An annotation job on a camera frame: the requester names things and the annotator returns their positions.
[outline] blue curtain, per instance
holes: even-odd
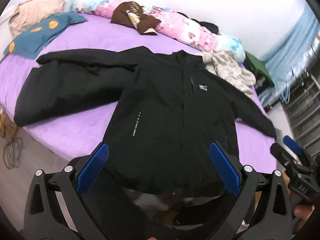
[[[320,30],[320,24],[306,3],[304,12],[289,34],[260,60],[264,61],[275,84],[259,95],[263,107],[279,98],[288,103],[290,86],[308,67],[311,45]]]

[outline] purple bedsheet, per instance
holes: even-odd
[[[143,36],[134,29],[111,24],[110,19],[95,15],[84,16],[88,22],[70,26],[53,40],[41,55],[66,49],[121,51],[138,46],[145,46],[155,53],[171,54],[182,49],[188,53],[198,53],[197,50],[159,33],[157,36]],[[4,105],[12,120],[17,98],[33,67],[39,67],[35,60],[17,55],[8,55],[0,63],[0,103]],[[256,94],[253,100],[263,111]],[[24,129],[57,155],[71,160],[90,154],[100,143],[116,104],[52,118],[25,126]],[[243,122],[236,122],[236,131],[241,163],[250,164],[260,172],[272,172],[276,168],[276,160],[270,154],[269,148],[274,139]]]

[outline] brown cloth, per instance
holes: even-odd
[[[153,29],[161,21],[143,14],[142,7],[136,2],[123,2],[113,12],[111,23],[135,28],[141,35],[157,35]]]

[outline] finger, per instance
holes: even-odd
[[[305,224],[306,222],[304,220],[300,220],[296,225],[295,225],[295,232],[298,232]]]
[[[304,221],[307,221],[308,218],[311,216],[313,210],[315,209],[314,206],[304,205],[304,206],[297,206],[294,209],[294,215],[298,218],[303,219]]]

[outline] fabric pile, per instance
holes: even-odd
[[[35,59],[39,53],[71,24],[87,21],[83,16],[63,13],[65,0],[28,0],[17,6],[9,19],[14,38],[4,54],[17,54]]]
[[[224,79],[251,98],[253,95],[251,87],[255,85],[256,79],[249,70],[240,68],[231,50],[202,52],[201,56],[207,71]]]

